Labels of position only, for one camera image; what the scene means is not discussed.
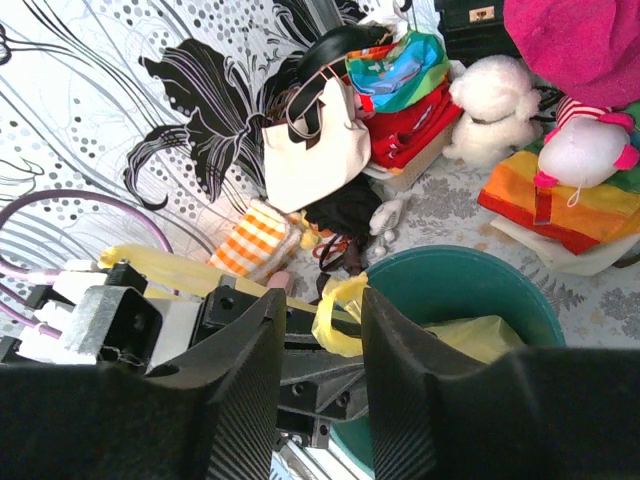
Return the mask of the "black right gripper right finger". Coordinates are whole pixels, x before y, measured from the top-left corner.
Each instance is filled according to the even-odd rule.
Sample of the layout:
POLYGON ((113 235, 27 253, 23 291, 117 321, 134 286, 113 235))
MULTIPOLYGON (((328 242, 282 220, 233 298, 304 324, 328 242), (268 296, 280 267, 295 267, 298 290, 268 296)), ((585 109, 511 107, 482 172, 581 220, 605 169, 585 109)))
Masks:
POLYGON ((526 347, 483 364, 368 289, 362 311, 379 479, 635 479, 639 354, 526 347))

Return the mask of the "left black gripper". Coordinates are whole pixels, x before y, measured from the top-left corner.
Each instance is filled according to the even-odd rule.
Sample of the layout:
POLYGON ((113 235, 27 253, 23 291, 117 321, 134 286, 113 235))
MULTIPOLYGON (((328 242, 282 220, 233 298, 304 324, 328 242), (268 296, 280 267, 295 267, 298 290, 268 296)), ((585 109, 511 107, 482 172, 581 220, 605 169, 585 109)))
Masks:
MULTIPOLYGON (((147 279, 129 264, 116 263, 107 284, 146 288, 147 279)), ((257 298, 220 284, 199 306, 189 346, 236 320, 257 298)), ((281 370, 279 408, 327 420, 355 420, 368 413, 363 357, 345 358, 320 350, 312 334, 315 314, 289 307, 286 312, 285 356, 281 370)))

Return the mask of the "yellow plastic trash bag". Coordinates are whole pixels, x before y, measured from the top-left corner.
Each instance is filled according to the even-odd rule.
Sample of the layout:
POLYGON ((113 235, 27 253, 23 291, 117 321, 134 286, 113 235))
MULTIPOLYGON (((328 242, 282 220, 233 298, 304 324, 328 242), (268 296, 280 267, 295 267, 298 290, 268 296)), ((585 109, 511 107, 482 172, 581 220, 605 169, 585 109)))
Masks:
MULTIPOLYGON (((111 268, 123 260, 130 261, 132 267, 148 280, 188 295, 205 296, 224 275, 234 278, 243 292, 260 296, 266 291, 265 286, 238 274, 142 245, 109 247, 100 254, 98 265, 111 268)), ((365 274, 353 280, 332 277, 322 290, 317 307, 296 299, 291 301, 293 307, 314 315, 311 335, 328 352, 345 358, 363 354, 359 334, 362 296, 367 281, 365 274)), ((497 315, 450 320, 424 325, 422 329, 485 364, 525 346, 515 330, 497 315)))

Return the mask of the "teal plastic trash bin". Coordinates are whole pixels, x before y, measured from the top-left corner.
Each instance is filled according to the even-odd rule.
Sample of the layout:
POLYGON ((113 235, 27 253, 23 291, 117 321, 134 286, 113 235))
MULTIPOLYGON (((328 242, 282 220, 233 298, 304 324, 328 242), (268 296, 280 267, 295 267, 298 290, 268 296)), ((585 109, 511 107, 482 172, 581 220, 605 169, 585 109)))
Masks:
POLYGON ((372 413, 333 440, 377 479, 540 479, 544 456, 518 363, 481 363, 422 329, 497 315, 525 345, 565 342, 549 302, 486 253, 410 249, 372 266, 365 370, 372 413))

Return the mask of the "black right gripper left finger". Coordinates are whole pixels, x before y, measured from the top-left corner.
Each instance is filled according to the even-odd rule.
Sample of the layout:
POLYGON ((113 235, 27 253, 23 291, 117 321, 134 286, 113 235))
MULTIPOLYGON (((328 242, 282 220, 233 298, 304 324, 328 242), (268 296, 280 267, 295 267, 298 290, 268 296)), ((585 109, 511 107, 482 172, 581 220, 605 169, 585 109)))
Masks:
POLYGON ((286 296, 271 289, 146 375, 21 363, 1 370, 5 479, 265 479, 286 296))

